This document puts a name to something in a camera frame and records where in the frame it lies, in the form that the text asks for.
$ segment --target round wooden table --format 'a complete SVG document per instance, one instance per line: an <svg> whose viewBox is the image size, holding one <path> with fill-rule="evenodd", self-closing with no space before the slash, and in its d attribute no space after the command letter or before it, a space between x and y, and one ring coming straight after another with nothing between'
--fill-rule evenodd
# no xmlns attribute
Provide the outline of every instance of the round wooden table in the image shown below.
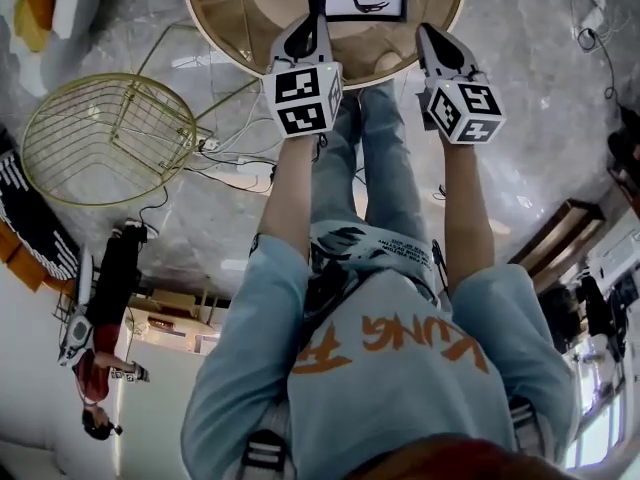
<svg viewBox="0 0 640 480"><path fill-rule="evenodd" d="M415 31L428 21L451 29L463 0L408 0L407 21L330 23L334 59L343 66L345 86L373 85L397 75L417 61ZM271 44L293 20L309 12L307 0L187 0L204 37L240 68L262 77L270 63ZM376 61L394 51L402 62L374 73Z"/></svg>

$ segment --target gray floor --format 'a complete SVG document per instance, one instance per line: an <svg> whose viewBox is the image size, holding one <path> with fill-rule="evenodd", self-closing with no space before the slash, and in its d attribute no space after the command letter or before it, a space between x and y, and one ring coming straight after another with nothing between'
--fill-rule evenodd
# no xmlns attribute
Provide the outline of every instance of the gray floor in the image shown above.
<svg viewBox="0 0 640 480"><path fill-rule="evenodd" d="M640 79L640 0L607 0L614 29L606 46L616 72L622 102L633 104ZM568 197L597 201L609 187L606 137L619 126L615 106L603 92L610 73L602 50L583 53L571 33L571 0L465 0L454 29L476 54L480 66L502 91L509 120L500 137L478 148L482 181L494 219L498 255L517 251ZM584 0L575 1L580 15ZM80 75L135 71L169 24L188 22L183 0L103 0L93 47ZM0 121L16 135L38 102L17 82L17 61L7 53L7 30L0 25ZM144 74L178 92L194 110L234 91L251 79L224 61L197 34L167 37ZM395 81L407 127L423 209L432 236L441 239L443 209L433 192L443 179L438 139L422 131L414 94L422 87L417 69ZM256 93L246 92L210 115L206 123L224 139L242 128ZM263 102L254 117L267 116ZM278 142L275 127L261 123L236 144L253 152ZM277 149L267 154L275 158ZM234 170L222 166L224 171ZM356 182L356 190L364 187ZM223 268L224 260L246 258L265 197L246 194L183 173L168 185L169 204L145 213L161 231L143 250L141 269L149 278L193 289L207 283L232 294L241 270ZM72 209L54 205L78 242L101 257L112 223L159 204L163 194L135 206Z"/></svg>

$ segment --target hair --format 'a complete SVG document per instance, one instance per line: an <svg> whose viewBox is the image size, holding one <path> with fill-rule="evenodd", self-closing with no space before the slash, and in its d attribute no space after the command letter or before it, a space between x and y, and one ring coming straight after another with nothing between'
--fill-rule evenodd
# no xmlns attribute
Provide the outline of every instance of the hair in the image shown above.
<svg viewBox="0 0 640 480"><path fill-rule="evenodd" d="M96 427L95 421L93 420L93 414L91 414L91 411L87 411L86 409L82 411L82 426L87 434L98 441L106 441L111 435L111 426L103 425Z"/></svg>

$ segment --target light blue shirt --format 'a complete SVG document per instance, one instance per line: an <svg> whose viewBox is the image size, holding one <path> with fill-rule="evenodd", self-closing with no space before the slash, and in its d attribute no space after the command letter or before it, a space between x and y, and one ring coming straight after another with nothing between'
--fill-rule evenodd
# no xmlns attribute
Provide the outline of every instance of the light blue shirt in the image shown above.
<svg viewBox="0 0 640 480"><path fill-rule="evenodd" d="M193 480L221 478L285 389L300 480L341 478L443 433L515 450L515 395L547 420L562 459L575 431L574 381L524 269L499 266L463 281L452 318L404 276L378 273L298 354L309 274L292 247L260 237L187 409L182 456Z"/></svg>

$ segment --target jeans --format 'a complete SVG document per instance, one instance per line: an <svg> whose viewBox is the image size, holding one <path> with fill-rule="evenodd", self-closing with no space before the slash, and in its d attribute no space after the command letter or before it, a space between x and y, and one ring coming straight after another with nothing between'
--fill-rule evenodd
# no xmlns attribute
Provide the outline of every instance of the jeans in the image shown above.
<svg viewBox="0 0 640 480"><path fill-rule="evenodd" d="M311 222L342 220L388 229L426 243L420 196L393 81L347 93L327 146L313 165ZM365 220L353 199L356 146L362 138L368 205Z"/></svg>

